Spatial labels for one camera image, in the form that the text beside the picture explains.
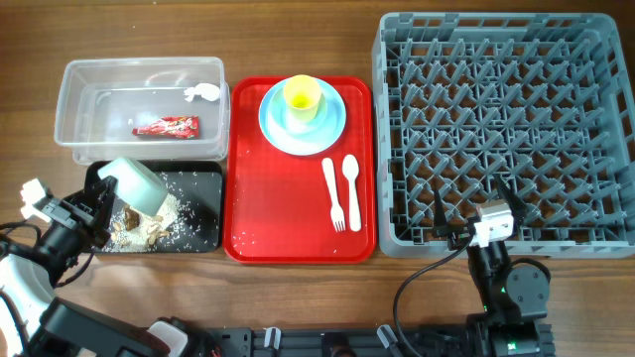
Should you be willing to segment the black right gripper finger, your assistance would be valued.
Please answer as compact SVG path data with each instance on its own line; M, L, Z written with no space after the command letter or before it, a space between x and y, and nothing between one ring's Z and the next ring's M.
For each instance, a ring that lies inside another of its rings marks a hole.
M434 209L434 227L436 229L446 229L447 220L445 217L445 207L438 190L434 191Z
M494 178L498 194L509 205L512 216L514 218L525 218L527 215L527 205L525 202L509 188L501 175L495 175Z

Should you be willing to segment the green bowl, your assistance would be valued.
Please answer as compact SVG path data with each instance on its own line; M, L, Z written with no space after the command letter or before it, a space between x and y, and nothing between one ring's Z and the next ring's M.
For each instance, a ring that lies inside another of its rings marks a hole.
M115 194L148 216L158 213L168 195L158 176L133 159L118 158L99 169L97 174L101 179L117 179Z

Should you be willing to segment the red snack wrapper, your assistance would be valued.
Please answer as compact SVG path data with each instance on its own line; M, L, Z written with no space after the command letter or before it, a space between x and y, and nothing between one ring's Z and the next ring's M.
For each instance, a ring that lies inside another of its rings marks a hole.
M163 117L148 126L132 129L134 136L166 136L177 139L197 139L199 118L197 116Z

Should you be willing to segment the white tissue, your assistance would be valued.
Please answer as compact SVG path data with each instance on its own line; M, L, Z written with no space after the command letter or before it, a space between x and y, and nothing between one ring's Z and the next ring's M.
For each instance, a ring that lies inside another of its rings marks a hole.
M185 101L192 102L196 96L213 102L220 97L221 89L211 83L199 83L194 87L188 87L184 90Z

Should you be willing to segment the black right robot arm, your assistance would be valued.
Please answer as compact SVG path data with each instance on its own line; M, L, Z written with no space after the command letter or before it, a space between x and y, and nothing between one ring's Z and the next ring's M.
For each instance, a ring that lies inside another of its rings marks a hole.
M527 204L502 177L495 178L499 198L479 204L464 224L451 224L438 191L434 192L433 235L444 237L456 256L467 254L468 270L484 312L470 315L465 353L470 356L553 356L548 314L551 273L537 260L511 260L505 240L520 232Z

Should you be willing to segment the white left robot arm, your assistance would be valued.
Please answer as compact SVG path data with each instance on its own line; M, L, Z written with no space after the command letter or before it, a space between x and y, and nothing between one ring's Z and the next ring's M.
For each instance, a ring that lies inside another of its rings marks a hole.
M25 218L49 224L32 246L1 237L1 331L10 356L181 356L190 338L158 320L142 328L60 298L78 256L103 245L117 180L104 178L63 199L34 178L21 190Z

